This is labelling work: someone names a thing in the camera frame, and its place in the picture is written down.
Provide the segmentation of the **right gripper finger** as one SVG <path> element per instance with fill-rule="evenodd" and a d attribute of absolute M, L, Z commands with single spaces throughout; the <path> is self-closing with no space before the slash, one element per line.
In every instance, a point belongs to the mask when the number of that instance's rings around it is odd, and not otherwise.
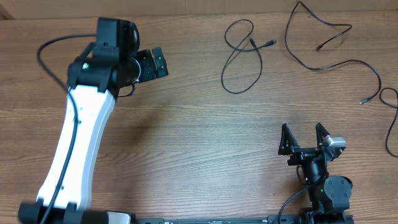
<path fill-rule="evenodd" d="M 322 146 L 327 146 L 328 136 L 330 133 L 323 127 L 321 123 L 316 124 L 315 130 L 317 135 L 317 147 L 321 148 Z"/>
<path fill-rule="evenodd" d="M 282 125 L 281 139 L 278 150 L 278 155 L 288 156 L 296 153 L 300 149 L 297 140 L 294 138 L 287 123 Z"/>

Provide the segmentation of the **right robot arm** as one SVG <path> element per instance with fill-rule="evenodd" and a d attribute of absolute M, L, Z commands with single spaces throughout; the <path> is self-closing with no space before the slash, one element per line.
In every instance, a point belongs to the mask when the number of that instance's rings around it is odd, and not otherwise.
<path fill-rule="evenodd" d="M 278 155 L 289 156 L 288 165 L 296 167 L 296 173 L 304 189 L 293 194 L 281 206 L 277 223 L 319 223 L 350 224 L 354 223 L 352 215 L 345 214 L 349 209 L 352 194 L 352 181 L 341 175 L 330 175 L 327 170 L 329 162 L 338 158 L 346 148 L 342 136 L 330 134 L 321 123 L 316 124 L 316 147 L 300 147 L 288 125 L 281 129 Z M 298 215 L 283 216 L 284 208 L 295 197 L 308 193 L 310 206 L 302 208 Z"/>

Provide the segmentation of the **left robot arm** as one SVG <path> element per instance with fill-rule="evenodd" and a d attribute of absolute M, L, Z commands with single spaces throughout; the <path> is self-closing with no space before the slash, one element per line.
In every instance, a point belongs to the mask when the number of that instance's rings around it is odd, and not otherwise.
<path fill-rule="evenodd" d="M 127 212 L 91 209 L 93 173 L 106 123 L 124 87 L 168 75 L 160 47 L 141 50 L 135 23 L 98 19 L 95 41 L 68 66 L 67 109 L 47 177 L 21 223 L 135 223 Z"/>

